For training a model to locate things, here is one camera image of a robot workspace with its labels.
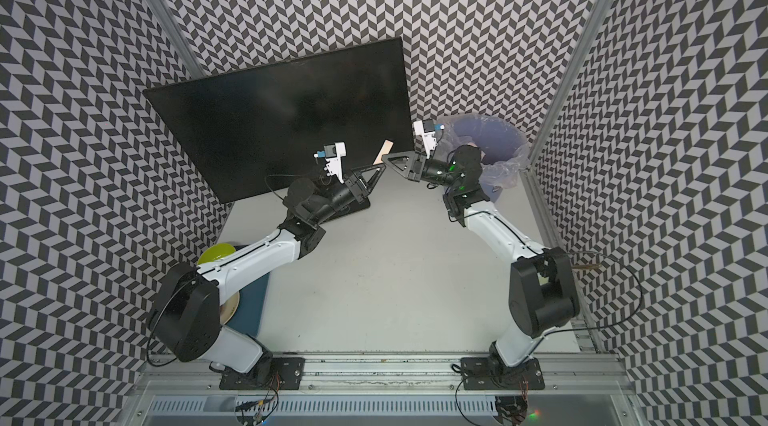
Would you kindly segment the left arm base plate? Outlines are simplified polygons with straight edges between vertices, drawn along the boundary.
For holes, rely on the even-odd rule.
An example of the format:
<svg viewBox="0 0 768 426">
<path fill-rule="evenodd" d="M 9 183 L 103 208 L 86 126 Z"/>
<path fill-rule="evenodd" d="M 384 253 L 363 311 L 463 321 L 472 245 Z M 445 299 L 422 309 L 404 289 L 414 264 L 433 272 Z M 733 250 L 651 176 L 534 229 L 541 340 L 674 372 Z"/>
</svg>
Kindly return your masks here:
<svg viewBox="0 0 768 426">
<path fill-rule="evenodd" d="M 300 388 L 306 360 L 301 356 L 263 356 L 247 373 L 227 367 L 221 375 L 219 388 L 229 391 L 266 390 L 274 388 L 295 391 Z"/>
</svg>

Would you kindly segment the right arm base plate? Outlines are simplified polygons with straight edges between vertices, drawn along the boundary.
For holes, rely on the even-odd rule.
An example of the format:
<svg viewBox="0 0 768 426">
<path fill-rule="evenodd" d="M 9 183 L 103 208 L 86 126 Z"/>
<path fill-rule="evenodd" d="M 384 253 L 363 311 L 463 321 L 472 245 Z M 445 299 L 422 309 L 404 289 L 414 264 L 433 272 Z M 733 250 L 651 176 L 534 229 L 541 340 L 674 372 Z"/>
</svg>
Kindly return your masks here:
<svg viewBox="0 0 768 426">
<path fill-rule="evenodd" d="M 464 388 L 469 391 L 541 391 L 545 389 L 543 373 L 536 358 L 508 367 L 485 357 L 463 357 L 459 370 Z"/>
</svg>

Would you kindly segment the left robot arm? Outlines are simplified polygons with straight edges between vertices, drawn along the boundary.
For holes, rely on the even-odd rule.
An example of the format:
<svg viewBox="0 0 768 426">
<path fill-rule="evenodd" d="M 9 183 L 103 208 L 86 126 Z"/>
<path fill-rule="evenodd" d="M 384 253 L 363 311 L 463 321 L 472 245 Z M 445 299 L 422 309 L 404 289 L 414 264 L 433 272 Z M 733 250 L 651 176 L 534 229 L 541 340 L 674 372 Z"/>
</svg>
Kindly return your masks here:
<svg viewBox="0 0 768 426">
<path fill-rule="evenodd" d="M 178 264 L 163 278 L 146 327 L 180 362 L 197 359 L 265 381 L 271 353 L 256 339 L 221 323 L 220 307 L 273 270 L 308 256 L 325 235 L 322 225 L 370 196 L 382 163 L 356 168 L 328 182 L 300 177 L 289 186 L 285 220 L 264 239 L 222 259 Z"/>
</svg>

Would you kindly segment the pink narrow sticky note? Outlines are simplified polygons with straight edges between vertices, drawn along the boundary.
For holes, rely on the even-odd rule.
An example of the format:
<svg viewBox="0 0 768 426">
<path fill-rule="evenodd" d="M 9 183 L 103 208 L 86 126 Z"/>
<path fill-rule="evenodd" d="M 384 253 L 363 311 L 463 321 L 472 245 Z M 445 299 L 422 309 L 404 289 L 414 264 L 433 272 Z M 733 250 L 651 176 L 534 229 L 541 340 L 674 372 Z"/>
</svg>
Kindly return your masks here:
<svg viewBox="0 0 768 426">
<path fill-rule="evenodd" d="M 394 143 L 392 141 L 385 140 L 373 162 L 373 165 L 382 164 L 383 157 L 391 152 L 393 146 L 394 146 Z"/>
</svg>

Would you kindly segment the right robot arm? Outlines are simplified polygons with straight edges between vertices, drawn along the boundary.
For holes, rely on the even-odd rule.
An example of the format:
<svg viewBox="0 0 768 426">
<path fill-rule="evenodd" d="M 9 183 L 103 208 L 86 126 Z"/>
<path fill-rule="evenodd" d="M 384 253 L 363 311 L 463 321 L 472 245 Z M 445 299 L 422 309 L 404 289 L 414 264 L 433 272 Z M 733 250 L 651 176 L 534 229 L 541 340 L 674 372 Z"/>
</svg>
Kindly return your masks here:
<svg viewBox="0 0 768 426">
<path fill-rule="evenodd" d="M 413 151 L 386 154 L 382 160 L 409 181 L 441 187 L 448 218 L 476 234 L 510 267 L 512 322 L 489 350 L 496 369 L 531 359 L 546 335 L 580 314 L 568 253 L 531 240 L 502 216 L 481 186 L 478 148 L 462 145 L 446 161 Z"/>
</svg>

